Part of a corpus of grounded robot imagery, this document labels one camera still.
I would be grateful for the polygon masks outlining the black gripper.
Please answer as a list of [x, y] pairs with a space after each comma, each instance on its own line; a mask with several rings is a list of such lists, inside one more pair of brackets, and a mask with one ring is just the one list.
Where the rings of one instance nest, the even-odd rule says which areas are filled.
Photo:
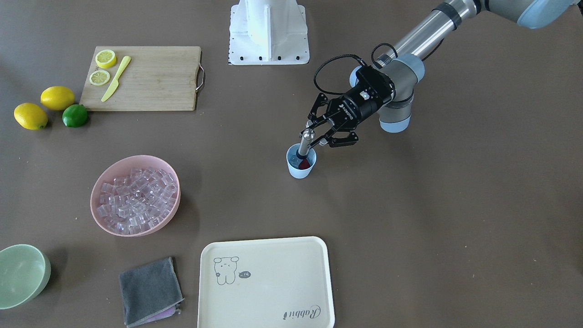
[[373, 67], [361, 67], [355, 77], [356, 85], [341, 96], [329, 98], [319, 93], [316, 97], [305, 129], [315, 130], [325, 123], [331, 128], [314, 140], [314, 146], [354, 145], [359, 140], [356, 127], [394, 98], [395, 83], [385, 73]]

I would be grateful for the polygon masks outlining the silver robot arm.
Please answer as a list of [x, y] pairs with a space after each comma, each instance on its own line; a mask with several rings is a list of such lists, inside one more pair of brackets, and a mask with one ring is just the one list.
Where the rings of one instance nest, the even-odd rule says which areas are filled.
[[495, 13], [529, 29], [545, 27], [578, 0], [445, 0], [412, 31], [380, 56], [371, 56], [371, 65], [354, 54], [358, 66], [350, 75], [350, 89], [329, 92], [319, 89], [300, 133], [300, 150], [315, 145], [345, 147], [358, 141], [357, 126], [379, 114], [381, 129], [404, 131], [410, 122], [414, 86], [425, 75], [424, 62], [439, 48], [450, 32], [463, 21], [483, 11]]

